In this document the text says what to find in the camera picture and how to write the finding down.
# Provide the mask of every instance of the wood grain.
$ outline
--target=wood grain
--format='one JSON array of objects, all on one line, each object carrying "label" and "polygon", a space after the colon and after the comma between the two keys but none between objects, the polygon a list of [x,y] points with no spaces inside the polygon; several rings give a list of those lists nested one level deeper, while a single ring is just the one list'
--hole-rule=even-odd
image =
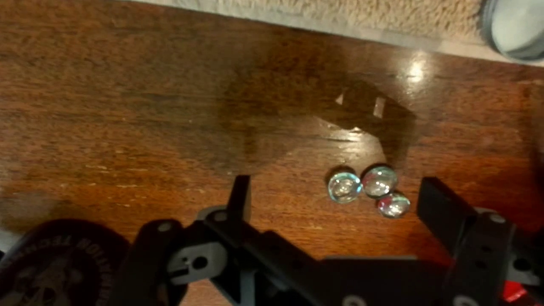
[{"label": "wood grain", "polygon": [[[251,174],[252,224],[316,258],[444,260],[413,212],[328,199],[329,169],[386,160],[414,203],[438,176],[525,229],[544,220],[542,68],[126,2],[3,1],[0,25],[5,230],[76,217],[133,238],[157,218],[188,225]],[[201,282],[185,303],[226,301]]]}]

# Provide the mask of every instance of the wooden floor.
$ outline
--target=wooden floor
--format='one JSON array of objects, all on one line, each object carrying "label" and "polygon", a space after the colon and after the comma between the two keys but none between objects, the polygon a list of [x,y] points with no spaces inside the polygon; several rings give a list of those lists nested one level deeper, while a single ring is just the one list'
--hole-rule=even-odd
[{"label": "wooden floor", "polygon": [[[523,228],[544,221],[542,68],[126,2],[2,1],[0,25],[4,230],[77,217],[133,238],[157,218],[190,224],[251,174],[253,225],[316,258],[443,260],[414,210],[328,199],[332,167],[385,160],[414,203],[438,176]],[[200,282],[185,301],[199,304],[226,301]]]}]

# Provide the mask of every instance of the beige carpet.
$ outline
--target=beige carpet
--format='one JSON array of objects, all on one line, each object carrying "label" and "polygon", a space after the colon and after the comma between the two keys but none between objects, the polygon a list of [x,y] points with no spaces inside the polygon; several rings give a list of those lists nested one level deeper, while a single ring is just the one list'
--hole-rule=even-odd
[{"label": "beige carpet", "polygon": [[482,0],[136,0],[488,60]]}]

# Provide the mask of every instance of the screw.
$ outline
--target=screw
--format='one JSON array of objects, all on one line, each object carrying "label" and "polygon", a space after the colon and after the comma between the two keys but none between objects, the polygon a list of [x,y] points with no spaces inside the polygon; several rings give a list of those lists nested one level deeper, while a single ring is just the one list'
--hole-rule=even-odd
[{"label": "screw", "polygon": [[164,222],[159,225],[157,228],[159,231],[169,231],[172,228],[172,224],[170,222]]},{"label": "screw", "polygon": [[453,298],[453,306],[478,306],[478,302],[472,297],[457,295]]},{"label": "screw", "polygon": [[342,300],[342,306],[367,306],[367,303],[357,295],[348,295]]},{"label": "screw", "polygon": [[225,211],[218,211],[213,216],[213,219],[217,222],[226,221],[227,220],[227,213]]},{"label": "screw", "polygon": [[491,221],[493,222],[496,222],[496,223],[504,223],[506,222],[506,219],[503,218],[503,216],[501,215],[498,215],[496,213],[493,213],[489,216],[489,219],[491,219]]}]

